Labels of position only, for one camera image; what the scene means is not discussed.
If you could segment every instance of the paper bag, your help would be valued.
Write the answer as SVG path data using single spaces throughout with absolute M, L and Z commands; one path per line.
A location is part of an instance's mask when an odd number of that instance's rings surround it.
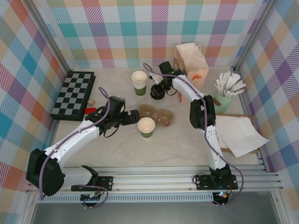
M 173 68 L 181 69 L 187 76 L 187 79 L 201 91 L 209 67 L 206 59 L 195 43 L 179 44 L 175 48 L 175 56 L 173 60 Z M 186 98 L 178 92 L 180 102 L 187 101 Z

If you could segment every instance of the checkered backdrop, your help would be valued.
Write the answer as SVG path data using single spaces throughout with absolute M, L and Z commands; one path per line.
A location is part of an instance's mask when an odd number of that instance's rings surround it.
M 0 0 L 0 224 L 25 208 L 29 154 L 49 144 L 64 78 L 21 0 Z
M 241 69 L 271 171 L 299 223 L 299 1 L 281 0 Z
M 70 67 L 172 62 L 179 42 L 233 65 L 267 0 L 34 0 Z

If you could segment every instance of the red object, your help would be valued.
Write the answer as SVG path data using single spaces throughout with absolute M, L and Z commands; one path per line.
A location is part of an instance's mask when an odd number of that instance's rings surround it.
M 92 108 L 85 108 L 85 114 L 90 114 L 92 112 L 94 112 L 97 108 L 92 107 Z

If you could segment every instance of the gray floor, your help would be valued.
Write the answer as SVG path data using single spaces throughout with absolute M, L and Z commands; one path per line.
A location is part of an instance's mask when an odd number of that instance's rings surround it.
M 244 192 L 233 204 L 106 203 L 94 210 L 81 204 L 37 204 L 31 224 L 278 224 L 270 192 Z

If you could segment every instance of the chessboard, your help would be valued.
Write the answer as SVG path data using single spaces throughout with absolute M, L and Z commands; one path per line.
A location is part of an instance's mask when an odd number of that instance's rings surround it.
M 94 72 L 69 72 L 54 104 L 51 117 L 56 120 L 82 121 L 94 80 Z

